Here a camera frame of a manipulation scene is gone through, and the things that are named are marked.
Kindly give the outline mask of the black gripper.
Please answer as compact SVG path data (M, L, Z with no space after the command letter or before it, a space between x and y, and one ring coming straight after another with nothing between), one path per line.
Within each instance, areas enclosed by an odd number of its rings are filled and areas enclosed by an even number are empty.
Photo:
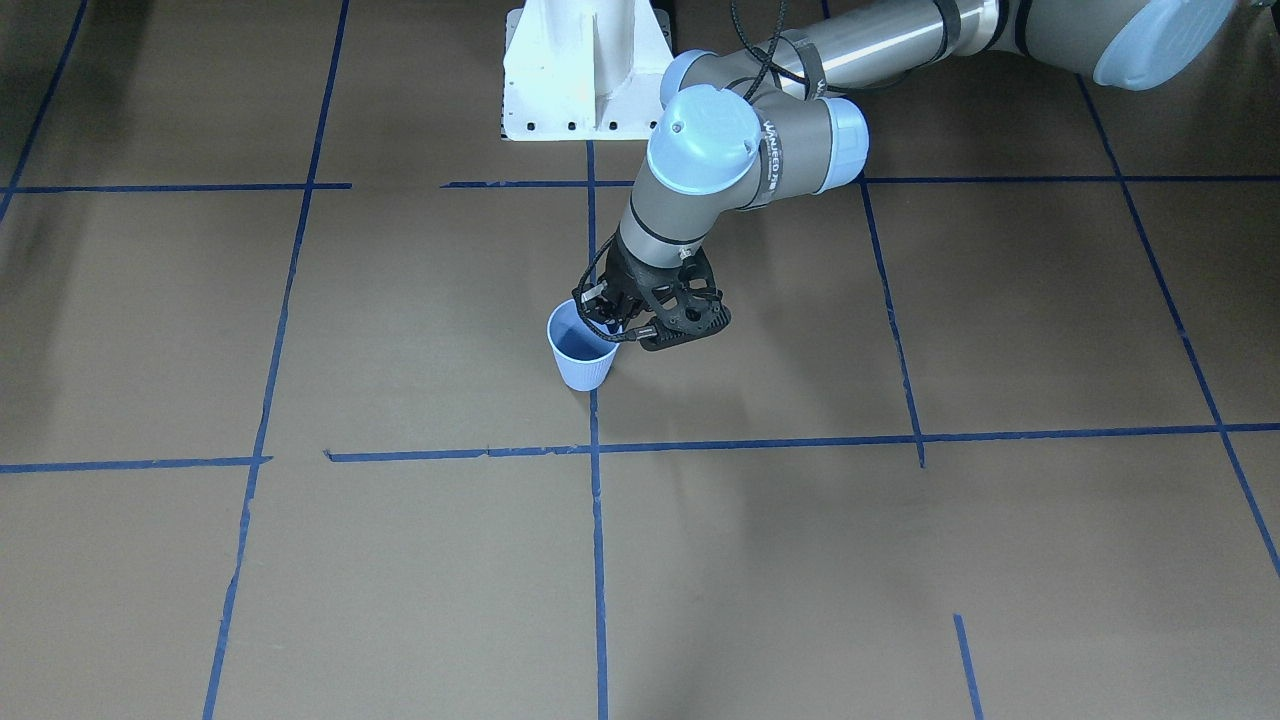
M573 301L591 333L650 352L714 336L732 320L703 250L662 268L635 258L621 238L596 252Z

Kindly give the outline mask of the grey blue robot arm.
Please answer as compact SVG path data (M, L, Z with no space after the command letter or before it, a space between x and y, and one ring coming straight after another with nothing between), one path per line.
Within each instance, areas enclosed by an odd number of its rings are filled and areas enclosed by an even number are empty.
M731 320L703 250L727 211L856 179L870 131L852 97L991 49L1146 91L1184 70L1230 1L873 1L730 55L680 54L628 205L572 292L579 324L648 351Z

